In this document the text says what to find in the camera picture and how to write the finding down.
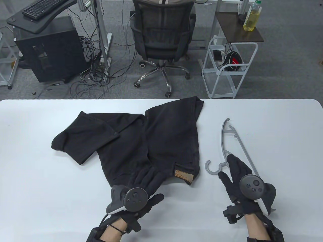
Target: brown shelf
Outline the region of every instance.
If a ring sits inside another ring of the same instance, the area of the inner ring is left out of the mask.
[[[253,31],[243,29],[243,26],[238,23],[237,12],[216,12],[215,15],[229,43],[264,42],[257,28]]]

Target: controller button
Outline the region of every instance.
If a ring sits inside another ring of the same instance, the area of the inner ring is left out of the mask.
[[[259,186],[260,182],[258,180],[254,180],[254,185]]]

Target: headphones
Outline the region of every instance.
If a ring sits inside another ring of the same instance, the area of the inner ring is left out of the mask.
[[[242,64],[242,58],[241,56],[235,52],[231,51],[226,55],[226,58],[223,62],[223,65],[225,66],[226,64]],[[240,69],[240,66],[228,66],[224,70],[225,71],[237,71]]]

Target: chair base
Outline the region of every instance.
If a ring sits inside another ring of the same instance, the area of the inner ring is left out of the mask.
[[[142,60],[139,62],[139,65],[141,68],[144,68],[146,66],[146,64],[149,64],[149,65],[152,65],[154,66],[155,68],[149,72],[146,72],[145,74],[143,74],[139,79],[138,81],[136,81],[133,86],[135,88],[138,88],[140,87],[140,83],[141,81],[146,78],[147,76],[150,76],[151,74],[157,72],[157,71],[161,71],[163,77],[164,77],[164,80],[166,82],[166,86],[167,86],[167,89],[168,91],[165,93],[165,97],[167,98],[170,98],[171,95],[172,95],[172,86],[169,82],[169,79],[168,79],[168,76],[166,74],[166,69],[169,68],[169,69],[177,69],[177,70],[183,70],[186,72],[185,74],[185,79],[188,80],[190,79],[190,72],[188,71],[188,69],[186,69],[185,67],[182,67],[182,66],[170,66],[170,65],[166,65],[165,64],[166,60],[159,60],[159,62],[156,64],[152,61],[149,61],[149,60]]]

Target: computer tower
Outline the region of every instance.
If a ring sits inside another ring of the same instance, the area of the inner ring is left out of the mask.
[[[14,40],[39,82],[68,81],[90,65],[70,16],[53,19],[39,34],[14,28]]]

